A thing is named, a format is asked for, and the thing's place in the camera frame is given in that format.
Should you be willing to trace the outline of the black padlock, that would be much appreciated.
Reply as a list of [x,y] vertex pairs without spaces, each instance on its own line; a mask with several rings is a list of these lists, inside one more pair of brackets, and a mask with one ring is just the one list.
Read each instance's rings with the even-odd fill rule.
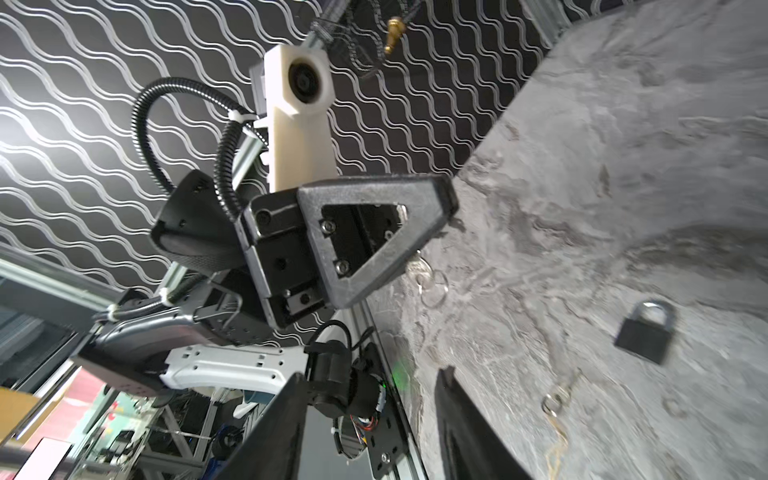
[[637,303],[626,317],[613,345],[643,360],[662,365],[675,333],[675,307],[664,300]]

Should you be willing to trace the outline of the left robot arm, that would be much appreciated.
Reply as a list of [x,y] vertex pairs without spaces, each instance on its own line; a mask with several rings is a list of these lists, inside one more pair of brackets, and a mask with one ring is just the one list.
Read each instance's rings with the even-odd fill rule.
[[444,176],[342,177],[256,197],[228,218],[212,179],[189,174],[151,237],[192,276],[153,298],[126,292],[96,314],[73,361],[142,397],[200,386],[275,395],[294,367],[253,346],[364,300],[458,208]]

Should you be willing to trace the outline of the silver key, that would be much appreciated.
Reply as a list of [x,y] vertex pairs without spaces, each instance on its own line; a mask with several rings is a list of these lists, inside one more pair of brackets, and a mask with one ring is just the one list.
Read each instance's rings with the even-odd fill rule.
[[540,402],[542,412],[551,418],[560,416],[564,409],[571,403],[573,390],[581,376],[582,370],[577,368],[571,375],[565,377],[561,382],[554,385],[542,397]]
[[434,269],[420,251],[408,260],[405,273],[425,308],[436,309],[445,303],[450,290],[447,276]]

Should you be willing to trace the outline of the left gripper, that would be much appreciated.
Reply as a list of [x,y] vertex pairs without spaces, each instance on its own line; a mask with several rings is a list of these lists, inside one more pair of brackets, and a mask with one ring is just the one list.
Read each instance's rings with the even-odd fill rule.
[[458,208],[443,175],[341,177],[253,198],[236,230],[266,321],[283,330],[402,274]]

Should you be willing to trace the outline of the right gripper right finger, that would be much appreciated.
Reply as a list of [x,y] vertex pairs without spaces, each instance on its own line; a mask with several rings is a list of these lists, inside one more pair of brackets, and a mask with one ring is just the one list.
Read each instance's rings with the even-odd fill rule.
[[447,479],[529,479],[447,367],[437,374],[436,420]]

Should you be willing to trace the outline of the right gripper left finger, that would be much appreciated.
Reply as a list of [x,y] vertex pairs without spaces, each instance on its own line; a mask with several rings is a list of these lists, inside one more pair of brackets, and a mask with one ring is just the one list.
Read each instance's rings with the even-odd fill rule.
[[297,479],[308,390],[293,374],[215,479]]

